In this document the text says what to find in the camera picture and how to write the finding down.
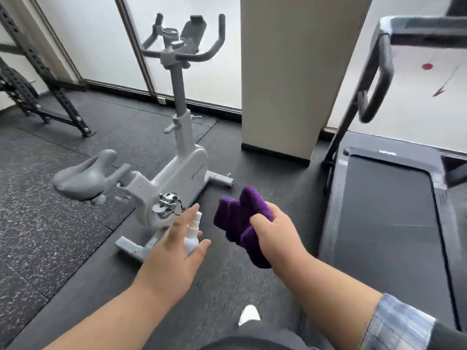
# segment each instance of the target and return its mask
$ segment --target spray bottle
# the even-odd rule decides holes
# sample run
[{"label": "spray bottle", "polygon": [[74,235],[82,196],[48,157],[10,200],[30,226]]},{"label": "spray bottle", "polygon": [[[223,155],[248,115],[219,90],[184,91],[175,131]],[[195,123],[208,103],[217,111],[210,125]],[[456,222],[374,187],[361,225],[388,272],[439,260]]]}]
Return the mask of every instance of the spray bottle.
[{"label": "spray bottle", "polygon": [[193,253],[193,251],[199,244],[198,237],[196,235],[199,231],[199,222],[201,220],[201,215],[201,212],[196,212],[196,216],[193,219],[193,221],[186,225],[185,250],[186,254],[188,255]]}]

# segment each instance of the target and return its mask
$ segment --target person's left hand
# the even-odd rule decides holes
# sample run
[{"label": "person's left hand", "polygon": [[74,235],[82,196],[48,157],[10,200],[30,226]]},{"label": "person's left hand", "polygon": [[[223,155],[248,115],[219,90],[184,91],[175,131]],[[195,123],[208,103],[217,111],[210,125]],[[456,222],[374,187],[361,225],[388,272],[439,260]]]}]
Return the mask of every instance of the person's left hand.
[{"label": "person's left hand", "polygon": [[184,248],[186,225],[193,220],[199,204],[193,205],[178,217],[164,237],[152,248],[132,288],[149,294],[158,302],[172,308],[190,289],[211,241],[199,243],[188,257]]}]

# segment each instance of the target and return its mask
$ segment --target white shoe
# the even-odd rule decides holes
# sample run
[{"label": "white shoe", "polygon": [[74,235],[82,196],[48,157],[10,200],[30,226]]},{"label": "white shoe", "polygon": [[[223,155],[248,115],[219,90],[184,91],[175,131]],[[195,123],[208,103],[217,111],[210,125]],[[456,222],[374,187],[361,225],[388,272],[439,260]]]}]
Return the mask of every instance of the white shoe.
[{"label": "white shoe", "polygon": [[242,315],[240,316],[240,320],[238,321],[238,326],[241,327],[243,324],[245,324],[248,321],[260,321],[260,320],[261,320],[260,314],[258,313],[258,310],[256,309],[256,307],[253,305],[248,305],[242,311]]}]

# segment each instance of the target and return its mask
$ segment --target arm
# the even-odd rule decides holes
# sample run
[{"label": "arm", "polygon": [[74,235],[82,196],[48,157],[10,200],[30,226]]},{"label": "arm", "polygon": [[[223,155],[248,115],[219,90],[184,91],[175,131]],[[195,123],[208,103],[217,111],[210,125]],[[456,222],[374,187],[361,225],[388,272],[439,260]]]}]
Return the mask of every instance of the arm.
[{"label": "arm", "polygon": [[358,349],[382,294],[312,257],[290,218],[268,206],[273,222],[260,214],[250,222],[274,273],[336,350]]},{"label": "arm", "polygon": [[44,350],[138,350],[167,312],[188,292],[211,241],[187,257],[186,225],[199,205],[185,211],[152,249],[132,286]]}]

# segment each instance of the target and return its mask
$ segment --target purple towel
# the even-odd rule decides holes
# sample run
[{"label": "purple towel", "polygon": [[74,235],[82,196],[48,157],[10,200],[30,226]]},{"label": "purple towel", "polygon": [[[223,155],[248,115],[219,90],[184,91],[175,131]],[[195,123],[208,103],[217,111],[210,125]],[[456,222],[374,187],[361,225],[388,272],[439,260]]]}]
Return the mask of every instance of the purple towel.
[{"label": "purple towel", "polygon": [[250,224],[250,217],[262,214],[272,221],[272,213],[264,199],[253,187],[246,186],[240,194],[240,200],[224,196],[219,200],[214,225],[225,231],[231,242],[246,249],[252,263],[261,269],[271,268],[260,249],[258,235]]}]

